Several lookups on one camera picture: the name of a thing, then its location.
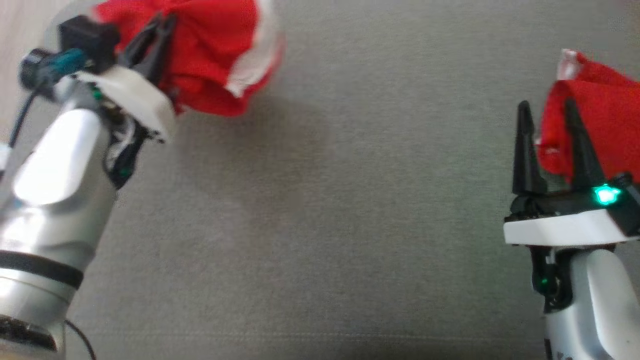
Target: robotic arm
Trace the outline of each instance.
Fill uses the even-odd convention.
[[[0,340],[65,357],[67,310],[116,193],[142,145],[170,142],[175,131],[172,102],[157,87],[174,27],[175,17],[159,15],[116,63],[117,30],[76,17],[60,26],[60,54],[25,58],[23,85],[62,110],[0,210]]]
[[[574,177],[570,190],[548,192],[529,104],[518,107],[517,196],[504,236],[531,251],[532,286],[545,298],[547,359],[637,359],[640,304],[614,250],[640,239],[640,185],[630,174],[606,180],[575,101],[567,101],[565,111]]]

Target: cable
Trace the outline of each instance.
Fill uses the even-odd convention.
[[[27,101],[22,105],[22,109],[18,114],[18,118],[15,120],[15,124],[13,125],[13,131],[11,131],[11,138],[9,139],[9,147],[14,148],[15,144],[18,142],[18,136],[20,135],[20,130],[22,130],[22,124],[24,123],[24,119],[27,117],[27,113],[29,113],[29,109],[33,101],[40,95],[40,91],[42,89],[42,83],[38,84],[36,88],[31,92]]]
[[[95,352],[93,351],[93,346],[91,346],[91,342],[86,337],[86,335],[84,335],[82,330],[78,329],[78,327],[74,323],[72,323],[71,320],[65,320],[65,324],[69,326],[69,329],[73,330],[74,333],[76,333],[82,339],[86,347],[86,350],[89,352],[89,356],[91,357],[91,360],[96,360]]]

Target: green led light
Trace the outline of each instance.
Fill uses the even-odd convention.
[[[133,174],[133,171],[129,168],[123,168],[120,170],[120,176],[122,177],[128,177],[131,176],[131,174]]]
[[[593,188],[593,191],[596,193],[596,200],[602,205],[609,205],[618,201],[618,195],[621,193],[619,189],[612,188],[606,184]]]
[[[102,100],[103,96],[102,96],[102,92],[98,89],[94,89],[93,90],[93,98],[96,100]]]

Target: gray couch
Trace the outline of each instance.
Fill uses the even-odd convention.
[[[277,2],[287,56],[251,110],[181,118],[121,193],[70,312],[99,357],[542,359],[502,237],[516,106],[539,118],[563,47],[640,76],[635,5]]]

